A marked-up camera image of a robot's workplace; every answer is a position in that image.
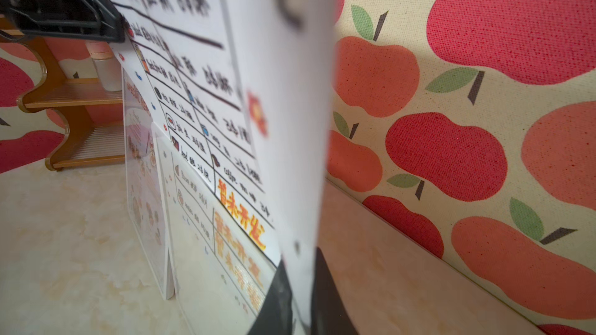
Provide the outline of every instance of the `fabric wall covering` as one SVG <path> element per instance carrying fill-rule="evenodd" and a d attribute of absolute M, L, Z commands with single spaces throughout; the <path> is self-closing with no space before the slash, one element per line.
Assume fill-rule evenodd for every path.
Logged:
<path fill-rule="evenodd" d="M 596 0 L 337 17 L 329 179 L 546 333 L 596 334 Z"/>

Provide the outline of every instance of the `wooden shelf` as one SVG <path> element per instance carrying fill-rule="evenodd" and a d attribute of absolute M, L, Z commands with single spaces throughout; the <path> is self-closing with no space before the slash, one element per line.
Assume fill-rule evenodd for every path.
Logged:
<path fill-rule="evenodd" d="M 86 106 L 122 104 L 122 91 L 106 91 L 97 78 L 68 79 L 38 99 L 25 103 L 27 109 L 59 108 L 61 106 Z"/>
<path fill-rule="evenodd" d="M 0 28 L 11 27 L 2 20 L 0 18 Z M 8 32 L 17 35 L 16 30 Z M 20 44 L 37 58 L 42 78 L 33 90 L 19 96 L 19 109 L 26 113 L 54 109 L 66 125 L 62 142 L 45 158 L 45 166 L 50 171 L 60 171 L 65 167 L 123 163 L 123 123 L 96 127 L 86 108 L 89 105 L 122 105 L 122 91 L 106 91 L 98 78 L 66 79 L 42 37 L 29 38 Z"/>
<path fill-rule="evenodd" d="M 53 167 L 123 163 L 124 150 L 123 126 L 95 127 L 70 158 L 53 163 Z"/>

